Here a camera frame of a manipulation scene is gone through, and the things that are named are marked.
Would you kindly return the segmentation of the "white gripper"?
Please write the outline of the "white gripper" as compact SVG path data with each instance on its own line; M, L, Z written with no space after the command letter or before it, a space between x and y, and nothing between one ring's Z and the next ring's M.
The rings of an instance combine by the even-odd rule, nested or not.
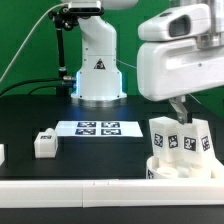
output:
M145 98L170 98L178 122L191 123L181 95L224 85L224 47L198 49L194 38L144 43L137 55L137 81Z

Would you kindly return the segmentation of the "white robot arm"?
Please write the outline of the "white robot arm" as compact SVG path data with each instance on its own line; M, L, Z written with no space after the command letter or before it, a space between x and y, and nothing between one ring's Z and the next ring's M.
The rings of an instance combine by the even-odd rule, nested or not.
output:
M171 7L138 27L139 92L167 99L180 123L192 115L185 96L224 85L224 0L171 0Z

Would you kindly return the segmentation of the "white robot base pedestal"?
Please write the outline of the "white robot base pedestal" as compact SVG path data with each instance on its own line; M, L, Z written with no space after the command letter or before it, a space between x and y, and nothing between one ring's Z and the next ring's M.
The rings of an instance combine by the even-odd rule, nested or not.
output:
M90 107L109 107L126 100L116 64L117 33L100 16L79 18L82 66L76 73L72 99Z

